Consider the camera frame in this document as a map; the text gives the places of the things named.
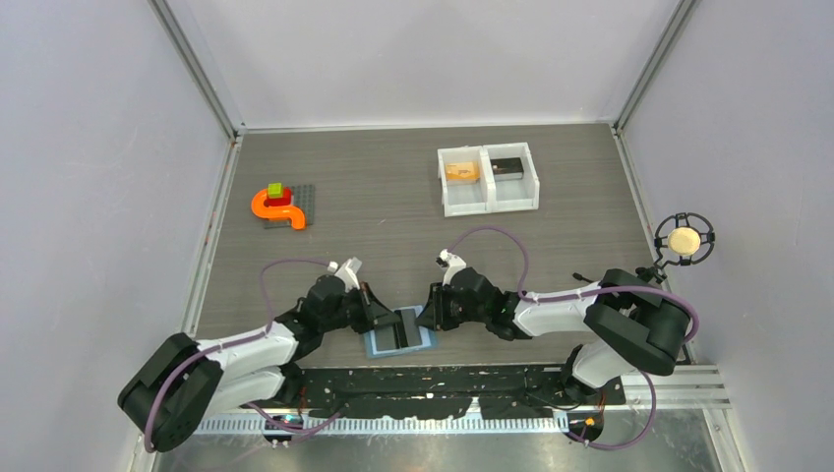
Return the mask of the black credit card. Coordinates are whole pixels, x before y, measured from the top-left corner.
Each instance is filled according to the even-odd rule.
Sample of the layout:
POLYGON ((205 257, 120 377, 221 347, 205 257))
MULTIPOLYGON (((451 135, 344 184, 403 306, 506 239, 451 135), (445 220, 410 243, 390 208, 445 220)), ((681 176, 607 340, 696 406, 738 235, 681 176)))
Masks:
POLYGON ((417 312, 413 308, 396 310, 400 322, 394 327, 396 345, 398 349, 417 349, 423 345, 420 327, 416 324, 417 312))
POLYGON ((371 332, 370 339, 373 356, 389 355, 401 349, 397 331, 393 326, 375 329, 371 332))

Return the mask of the blue card holder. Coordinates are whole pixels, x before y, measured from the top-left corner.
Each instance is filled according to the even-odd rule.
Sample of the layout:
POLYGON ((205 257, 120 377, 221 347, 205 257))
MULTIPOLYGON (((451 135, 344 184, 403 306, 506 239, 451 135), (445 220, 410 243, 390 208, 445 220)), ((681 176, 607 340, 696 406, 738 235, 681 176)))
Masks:
POLYGON ((395 312, 401 315, 400 323, 366 332, 364 342, 367 357, 393 357, 435 348, 438 345, 436 334, 416 324, 423 309, 422 305, 396 309, 395 312))

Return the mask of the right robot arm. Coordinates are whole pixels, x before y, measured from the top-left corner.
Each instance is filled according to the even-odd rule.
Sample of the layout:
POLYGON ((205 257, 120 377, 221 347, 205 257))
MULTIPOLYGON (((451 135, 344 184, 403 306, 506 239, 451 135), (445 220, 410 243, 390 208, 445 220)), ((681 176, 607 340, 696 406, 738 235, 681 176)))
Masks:
POLYGON ((534 293, 502 291, 467 267, 431 286, 417 323, 441 331, 481 323, 508 341, 592 332, 596 341, 571 351, 561 378, 565 397, 579 404, 632 371, 670 375, 697 328, 691 305, 621 269, 579 289, 534 293))

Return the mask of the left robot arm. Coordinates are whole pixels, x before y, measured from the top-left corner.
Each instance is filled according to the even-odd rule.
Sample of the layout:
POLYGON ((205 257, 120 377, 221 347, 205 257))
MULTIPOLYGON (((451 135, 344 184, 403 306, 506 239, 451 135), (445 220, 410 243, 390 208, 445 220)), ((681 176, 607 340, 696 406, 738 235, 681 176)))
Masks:
POLYGON ((170 335, 123 387, 117 405, 142 431, 146 451, 168 452, 215 414, 260 400, 293 405, 302 391, 296 363, 326 333, 349 327, 364 334, 400 321, 367 283, 350 286, 323 275, 263 327, 218 339, 170 335))

